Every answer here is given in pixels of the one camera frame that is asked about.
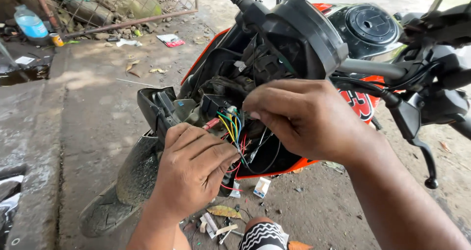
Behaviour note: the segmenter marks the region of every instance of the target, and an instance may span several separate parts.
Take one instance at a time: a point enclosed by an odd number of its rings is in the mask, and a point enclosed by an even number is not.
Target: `motorcycle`
[[[379,123],[380,100],[403,138],[418,146],[427,163],[428,188],[438,187],[430,148],[417,133],[428,124],[449,124],[471,139],[466,94],[471,83],[456,48],[471,43],[471,4],[427,13],[389,15],[372,4],[310,4],[276,0],[269,10],[255,0],[231,0],[235,24],[217,34],[181,81],[138,91],[150,130],[137,141],[114,183],[80,214],[87,237],[113,231],[154,188],[167,130],[180,122],[203,127],[234,142],[241,160],[231,165],[218,196],[236,179],[279,175],[317,161],[290,153],[260,121],[241,109],[256,86],[281,78],[329,79],[358,117]]]

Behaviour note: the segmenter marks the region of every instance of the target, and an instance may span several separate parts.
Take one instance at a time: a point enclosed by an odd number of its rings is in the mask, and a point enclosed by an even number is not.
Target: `forearm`
[[[365,217],[382,249],[469,249],[444,211],[397,158],[384,137],[349,163]]]
[[[178,220],[167,216],[165,208],[144,205],[141,218],[126,247],[128,250],[171,250],[175,239]]]

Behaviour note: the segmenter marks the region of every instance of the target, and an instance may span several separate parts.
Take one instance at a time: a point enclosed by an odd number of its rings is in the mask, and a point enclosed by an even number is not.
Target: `water bottle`
[[[42,20],[25,5],[16,6],[15,9],[16,23],[28,38],[43,38],[48,35]]]

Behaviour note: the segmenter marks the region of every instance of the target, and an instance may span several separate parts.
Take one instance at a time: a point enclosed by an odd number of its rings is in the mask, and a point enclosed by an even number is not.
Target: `red connector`
[[[219,123],[219,118],[214,118],[210,121],[208,121],[204,126],[203,126],[203,129],[204,130],[209,130],[210,128],[214,127],[216,124]]]

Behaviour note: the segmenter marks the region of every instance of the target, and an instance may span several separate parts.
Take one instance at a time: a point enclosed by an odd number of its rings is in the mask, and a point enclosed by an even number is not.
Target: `patterned shorts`
[[[239,250],[286,250],[286,242],[275,224],[261,222],[245,233]]]

